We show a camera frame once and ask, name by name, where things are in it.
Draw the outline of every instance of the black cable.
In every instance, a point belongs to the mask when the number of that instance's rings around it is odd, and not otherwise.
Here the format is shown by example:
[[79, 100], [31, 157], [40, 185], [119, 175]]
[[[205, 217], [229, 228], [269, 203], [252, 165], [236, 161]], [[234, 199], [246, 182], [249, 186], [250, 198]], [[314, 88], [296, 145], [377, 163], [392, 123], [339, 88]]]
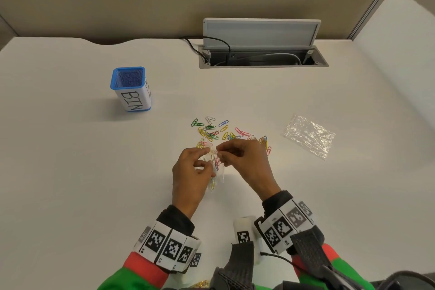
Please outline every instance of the black cable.
[[435, 282], [428, 278], [427, 276], [421, 275], [420, 273], [413, 272], [413, 271], [398, 271], [393, 274], [391, 274], [389, 277], [383, 281], [376, 290], [386, 290], [391, 286], [391, 283], [394, 282], [394, 280], [399, 276], [411, 276], [415, 277], [417, 279], [420, 279], [424, 282], [429, 283], [434, 289], [435, 289]]
[[204, 39], [204, 38], [219, 40], [219, 41], [223, 42], [225, 45], [228, 46], [228, 54], [227, 54], [227, 56], [225, 58], [225, 65], [228, 65], [228, 60], [230, 59], [230, 55], [231, 55], [231, 46], [225, 40], [221, 40], [220, 38], [215, 38], [215, 37], [210, 37], [210, 36], [183, 36], [183, 37], [180, 37], [180, 39], [184, 39], [184, 40], [187, 40], [187, 41], [188, 41], [188, 39]]
[[182, 38], [180, 38], [180, 39], [181, 39], [181, 40], [185, 40], [185, 41], [187, 41], [188, 44], [189, 44], [189, 46], [191, 47], [191, 49], [193, 49], [193, 51], [194, 51], [196, 54], [198, 54], [199, 56], [201, 56], [201, 57], [204, 59], [204, 63], [207, 63], [207, 59], [206, 59], [206, 57], [204, 56], [204, 54], [202, 54], [200, 51], [196, 50], [195, 47], [193, 47], [193, 45], [191, 44], [191, 42], [189, 41], [188, 38], [182, 37]]
[[291, 261], [288, 260], [287, 258], [281, 257], [281, 256], [279, 256], [279, 255], [277, 255], [277, 254], [269, 254], [269, 253], [267, 253], [267, 252], [260, 252], [260, 256], [271, 256], [271, 257], [276, 257], [276, 258], [279, 258], [279, 259], [285, 260], [285, 261], [287, 261], [289, 264], [291, 264], [293, 267], [296, 267], [299, 271], [301, 271], [301, 272], [303, 272], [303, 273], [305, 273], [305, 274], [308, 274], [309, 276], [311, 276], [311, 277], [313, 277], [313, 278], [315, 278], [315, 279], [318, 280], [317, 277], [315, 277], [315, 276], [312, 275], [311, 273], [307, 272], [307, 271], [304, 270], [303, 268], [299, 267], [299, 266], [296, 265], [295, 263], [291, 262]]

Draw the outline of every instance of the wristband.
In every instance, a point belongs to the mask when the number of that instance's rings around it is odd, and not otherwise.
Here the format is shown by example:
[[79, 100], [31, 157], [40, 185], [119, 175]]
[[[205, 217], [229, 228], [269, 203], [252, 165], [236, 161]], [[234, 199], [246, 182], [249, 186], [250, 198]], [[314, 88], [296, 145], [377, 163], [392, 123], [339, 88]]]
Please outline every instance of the wristband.
[[200, 239], [154, 221], [145, 228], [133, 250], [160, 267], [181, 272], [189, 266], [200, 245]]
[[312, 217], [313, 212], [304, 202], [291, 199], [268, 218], [258, 218], [254, 225], [269, 249], [280, 254], [293, 245], [292, 235], [315, 226]]

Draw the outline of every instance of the right hand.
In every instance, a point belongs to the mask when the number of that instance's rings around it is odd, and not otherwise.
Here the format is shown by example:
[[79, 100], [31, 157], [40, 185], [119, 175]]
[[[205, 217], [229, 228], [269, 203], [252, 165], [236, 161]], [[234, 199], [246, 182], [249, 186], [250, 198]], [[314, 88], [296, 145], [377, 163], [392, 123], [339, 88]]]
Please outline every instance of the right hand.
[[281, 191], [264, 144], [257, 140], [232, 139], [218, 145], [216, 150], [224, 166], [234, 166], [262, 201]]

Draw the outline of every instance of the pile of paper clips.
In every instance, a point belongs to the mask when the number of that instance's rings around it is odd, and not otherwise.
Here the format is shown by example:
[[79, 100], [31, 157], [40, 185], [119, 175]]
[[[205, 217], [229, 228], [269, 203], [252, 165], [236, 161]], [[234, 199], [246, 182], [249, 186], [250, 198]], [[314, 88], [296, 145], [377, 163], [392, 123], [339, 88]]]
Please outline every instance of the pile of paper clips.
[[[208, 123], [208, 125], [206, 125], [206, 126], [204, 123], [198, 122], [198, 118], [195, 118], [191, 124], [192, 127], [198, 126], [198, 132], [202, 136], [201, 141], [199, 141], [198, 144], [196, 145], [197, 148], [212, 147], [213, 144], [207, 144], [204, 141], [204, 138], [207, 138], [207, 140], [209, 142], [213, 142], [213, 140], [219, 140], [218, 134], [223, 133], [223, 132], [225, 132], [225, 133], [222, 135], [222, 140], [242, 139], [243, 137], [247, 137], [246, 138], [247, 140], [257, 140], [257, 138], [253, 134], [241, 131], [238, 127], [234, 128], [234, 129], [239, 135], [236, 135], [232, 132], [227, 131], [228, 125], [226, 125], [226, 124], [228, 123], [228, 120], [225, 120], [225, 121], [219, 123], [219, 125], [217, 126], [218, 128], [225, 125], [220, 130], [216, 129], [216, 126], [213, 124], [213, 121], [216, 121], [215, 118], [210, 117], [210, 116], [205, 116], [205, 121]], [[260, 141], [260, 143], [264, 144], [264, 146], [266, 147], [266, 153], [269, 156], [271, 153], [272, 147], [270, 147], [270, 146], [268, 147], [267, 136], [265, 136], [265, 135], [262, 136], [260, 139], [258, 139], [258, 141]], [[218, 167], [220, 165], [220, 161], [217, 161], [214, 164], [216, 165], [216, 167]]]

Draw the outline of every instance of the clear plastic bag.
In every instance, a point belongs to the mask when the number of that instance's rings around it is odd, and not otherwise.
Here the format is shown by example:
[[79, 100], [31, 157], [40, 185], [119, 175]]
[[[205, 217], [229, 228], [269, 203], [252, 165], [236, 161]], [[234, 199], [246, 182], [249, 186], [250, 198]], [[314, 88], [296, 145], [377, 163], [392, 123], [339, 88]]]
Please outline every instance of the clear plastic bag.
[[198, 143], [198, 146], [202, 146], [202, 147], [209, 147], [210, 151], [205, 154], [204, 156], [200, 157], [200, 160], [203, 161], [210, 161], [211, 164], [213, 165], [213, 171], [215, 172], [216, 176], [210, 178], [210, 182], [207, 186], [207, 191], [213, 191], [215, 189], [215, 185], [217, 183], [224, 183], [224, 176], [225, 176], [225, 167], [224, 165], [221, 163], [221, 161], [219, 160], [218, 157], [218, 152], [216, 151], [216, 149], [213, 147], [212, 143], [208, 143], [205, 141], [201, 141]]
[[328, 155], [332, 140], [335, 137], [335, 133], [329, 132], [322, 126], [297, 114], [293, 115], [282, 135], [322, 159]]

